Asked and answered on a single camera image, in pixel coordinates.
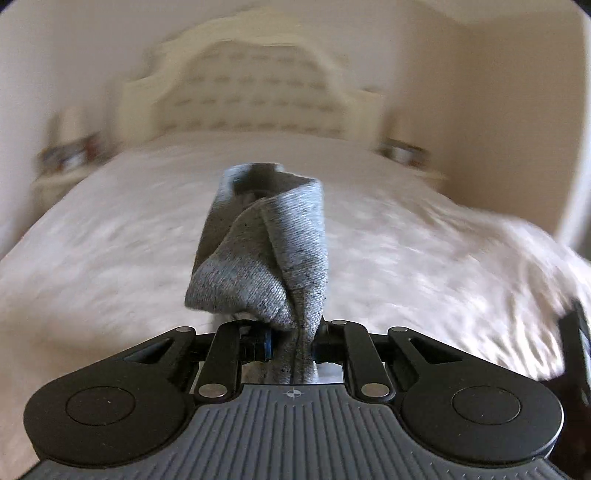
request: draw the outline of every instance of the bed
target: bed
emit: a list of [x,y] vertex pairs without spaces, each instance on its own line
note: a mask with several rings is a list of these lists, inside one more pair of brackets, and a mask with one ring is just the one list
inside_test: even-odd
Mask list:
[[373,153],[381,98],[341,70],[297,21],[257,9],[181,33],[125,83],[123,152],[0,262],[0,478],[35,462],[22,411],[44,383],[179,325],[215,329],[183,300],[220,174],[237,163],[323,182],[326,319],[409,326],[533,378],[561,372],[556,318],[572,297],[588,311],[591,267]]

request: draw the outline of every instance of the white bedspread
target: white bedspread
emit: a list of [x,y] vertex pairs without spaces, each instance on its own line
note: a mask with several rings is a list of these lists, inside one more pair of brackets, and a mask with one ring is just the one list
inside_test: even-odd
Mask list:
[[339,140],[193,134],[121,154],[0,262],[0,478],[35,462],[22,427],[47,381],[178,325],[203,221],[226,167],[283,163],[324,183],[325,318],[406,325],[534,378],[561,370],[555,318],[591,305],[591,268],[539,229],[472,211]]

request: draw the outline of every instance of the tufted headboard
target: tufted headboard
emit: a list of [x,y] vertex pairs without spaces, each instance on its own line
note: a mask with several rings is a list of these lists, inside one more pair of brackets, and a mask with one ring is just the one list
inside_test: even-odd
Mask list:
[[381,95],[348,88],[336,59],[271,8],[211,20],[154,53],[151,73],[123,86],[117,132],[125,146],[192,130],[378,142]]

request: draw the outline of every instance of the metal pin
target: metal pin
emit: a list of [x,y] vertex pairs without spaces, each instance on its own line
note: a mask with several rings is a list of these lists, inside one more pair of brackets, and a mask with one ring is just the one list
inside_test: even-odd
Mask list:
[[199,395],[205,398],[220,398],[228,393],[228,389],[219,383],[208,383],[199,387]]
[[390,395],[390,389],[381,383],[366,383],[361,387],[361,393],[369,398],[382,398]]

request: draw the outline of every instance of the black round pad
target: black round pad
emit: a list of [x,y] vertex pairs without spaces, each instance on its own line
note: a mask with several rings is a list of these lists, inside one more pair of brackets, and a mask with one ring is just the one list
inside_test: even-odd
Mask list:
[[452,403],[462,417],[481,425],[503,425],[521,410],[513,393],[488,385],[464,388],[453,396]]
[[545,386],[486,362],[477,368],[464,362],[425,367],[401,414],[425,446],[476,465],[547,455],[564,419]]
[[71,419],[96,427],[123,420],[134,407],[134,396],[122,388],[92,387],[71,396],[66,411]]
[[165,445],[188,407],[157,373],[151,365],[110,361],[45,385],[24,413],[35,450],[58,463],[95,468],[124,465]]

